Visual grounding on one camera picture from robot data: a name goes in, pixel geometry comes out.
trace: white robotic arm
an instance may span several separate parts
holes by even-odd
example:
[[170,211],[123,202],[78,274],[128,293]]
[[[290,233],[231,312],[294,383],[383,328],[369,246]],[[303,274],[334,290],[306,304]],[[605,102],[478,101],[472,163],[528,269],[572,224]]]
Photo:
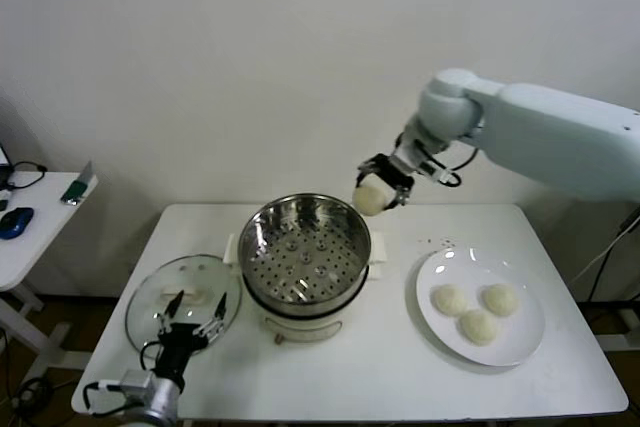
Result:
[[592,201],[640,201],[640,113],[472,72],[439,72],[391,155],[359,166],[354,204],[365,215],[406,203],[417,172],[449,187],[460,177],[433,156],[452,141],[502,167]]

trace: white desk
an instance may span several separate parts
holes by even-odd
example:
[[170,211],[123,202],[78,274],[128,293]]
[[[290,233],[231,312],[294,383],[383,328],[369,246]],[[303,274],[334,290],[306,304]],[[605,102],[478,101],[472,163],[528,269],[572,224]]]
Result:
[[[124,332],[135,288],[176,257],[222,256],[257,205],[172,205],[162,215],[95,349],[82,385],[138,368]],[[276,345],[245,295],[229,331],[193,357],[180,397],[187,419],[455,421],[622,411],[627,397],[522,212],[512,205],[433,205],[368,220],[384,234],[389,261],[369,281],[332,339]],[[420,259],[450,239],[499,251],[528,275],[547,327],[538,352],[515,368],[466,361],[430,333],[415,300]],[[96,402],[96,409],[121,402]]]
[[[39,175],[38,172],[16,172],[11,181],[17,185],[25,185]],[[0,325],[8,330],[8,334],[39,354],[25,380],[42,375],[47,367],[83,368],[88,361],[88,353],[65,352],[59,347],[71,327],[70,324],[58,324],[47,337],[24,318],[31,308],[41,310],[42,302],[28,288],[20,285],[42,253],[82,205],[71,206],[60,202],[62,194],[77,177],[78,174],[72,172],[47,172],[37,184],[14,191],[7,207],[7,212],[16,207],[32,207],[35,211],[33,219],[20,237],[0,240],[0,291],[11,290],[24,303],[23,309],[16,312],[0,299]],[[85,197],[91,194],[96,184],[97,179],[94,177]]]

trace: glass lid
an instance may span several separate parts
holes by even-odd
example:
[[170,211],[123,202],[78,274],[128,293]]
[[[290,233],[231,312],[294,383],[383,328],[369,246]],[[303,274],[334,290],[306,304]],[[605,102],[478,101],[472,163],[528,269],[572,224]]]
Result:
[[[240,306],[239,276],[232,275],[231,266],[212,255],[172,260],[144,279],[131,297],[125,316],[127,337],[140,352],[146,343],[158,340],[163,317],[167,326],[174,322],[211,323],[225,293],[226,312],[222,321],[227,331]],[[209,345],[218,337],[210,338]],[[145,356],[153,358],[157,352],[156,348],[149,348]]]

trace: stainless steel steamer basket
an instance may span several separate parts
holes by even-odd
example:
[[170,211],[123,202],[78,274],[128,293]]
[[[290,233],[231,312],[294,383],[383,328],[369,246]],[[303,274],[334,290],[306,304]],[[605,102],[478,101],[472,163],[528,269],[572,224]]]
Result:
[[371,237],[350,205],[321,194],[295,194],[265,205],[238,240],[249,293],[294,319],[329,315],[360,292]]

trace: computer mouse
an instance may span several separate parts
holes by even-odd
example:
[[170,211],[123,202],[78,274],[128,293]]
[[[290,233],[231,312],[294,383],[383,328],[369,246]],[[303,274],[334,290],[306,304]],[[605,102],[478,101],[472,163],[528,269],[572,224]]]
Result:
[[15,239],[24,232],[32,218],[31,207],[18,207],[7,212],[0,219],[0,239]]

